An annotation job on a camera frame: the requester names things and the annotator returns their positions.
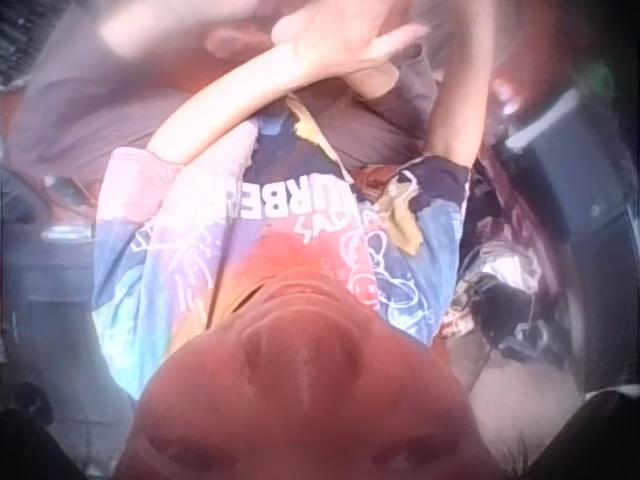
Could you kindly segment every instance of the t-shirt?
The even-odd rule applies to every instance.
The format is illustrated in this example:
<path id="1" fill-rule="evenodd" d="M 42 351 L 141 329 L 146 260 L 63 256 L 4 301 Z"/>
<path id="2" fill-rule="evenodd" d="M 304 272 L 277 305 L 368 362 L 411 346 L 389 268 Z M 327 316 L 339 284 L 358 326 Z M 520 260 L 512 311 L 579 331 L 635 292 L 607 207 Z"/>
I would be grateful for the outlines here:
<path id="1" fill-rule="evenodd" d="M 114 152 L 93 317 L 111 374 L 133 397 L 171 352 L 292 268 L 337 279 L 431 344 L 453 295 L 468 169 L 417 158 L 371 203 L 296 123 L 272 108 L 184 168 Z"/>

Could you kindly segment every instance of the eye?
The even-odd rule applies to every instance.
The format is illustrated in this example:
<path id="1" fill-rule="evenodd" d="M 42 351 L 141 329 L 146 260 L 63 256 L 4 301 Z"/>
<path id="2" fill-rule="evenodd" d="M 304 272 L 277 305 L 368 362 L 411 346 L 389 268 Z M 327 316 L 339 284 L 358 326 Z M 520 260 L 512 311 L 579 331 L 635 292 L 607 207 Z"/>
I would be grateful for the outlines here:
<path id="1" fill-rule="evenodd" d="M 221 449 L 205 448 L 186 441 L 149 438 L 149 445 L 162 457 L 191 474 L 210 474 L 232 469 L 237 459 Z"/>
<path id="2" fill-rule="evenodd" d="M 372 460 L 379 468 L 406 471 L 422 468 L 441 458 L 442 453 L 442 449 L 435 447 L 432 440 L 417 437 L 374 455 Z"/>

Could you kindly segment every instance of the tie-dye t-shirt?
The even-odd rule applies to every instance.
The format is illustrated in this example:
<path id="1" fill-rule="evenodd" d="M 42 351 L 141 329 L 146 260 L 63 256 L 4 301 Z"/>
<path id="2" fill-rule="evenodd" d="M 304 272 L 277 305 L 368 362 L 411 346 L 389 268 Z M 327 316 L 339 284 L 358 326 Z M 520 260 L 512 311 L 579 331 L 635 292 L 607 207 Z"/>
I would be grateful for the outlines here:
<path id="1" fill-rule="evenodd" d="M 468 170 L 416 159 L 372 204 L 286 110 L 228 137 L 185 168 L 145 150 L 112 156 L 93 316 L 116 382 L 138 398 L 172 351 L 297 267 L 430 345 L 455 285 Z"/>

